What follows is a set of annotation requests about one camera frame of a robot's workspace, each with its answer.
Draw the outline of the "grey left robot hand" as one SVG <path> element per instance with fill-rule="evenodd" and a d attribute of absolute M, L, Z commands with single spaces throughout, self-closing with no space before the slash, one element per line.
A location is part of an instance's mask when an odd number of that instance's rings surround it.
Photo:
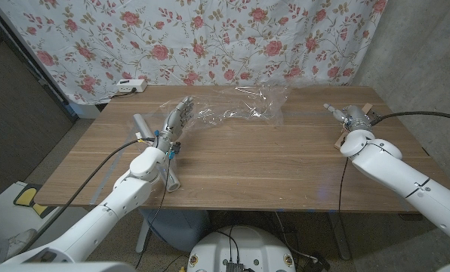
<path fill-rule="evenodd" d="M 193 116 L 193 105 L 193 98 L 187 96 L 169 113 L 157 136 L 156 148 L 164 153 L 171 149 L 171 145 L 179 139 L 183 128 Z"/>

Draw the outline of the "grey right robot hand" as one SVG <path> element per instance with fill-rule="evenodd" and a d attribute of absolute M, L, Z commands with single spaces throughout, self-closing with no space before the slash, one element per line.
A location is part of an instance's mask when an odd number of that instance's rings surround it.
<path fill-rule="evenodd" d="M 346 106 L 341 110 L 334 108 L 331 104 L 324 104 L 324 108 L 349 132 L 355 130 L 372 131 L 371 120 L 364 111 L 355 105 Z"/>

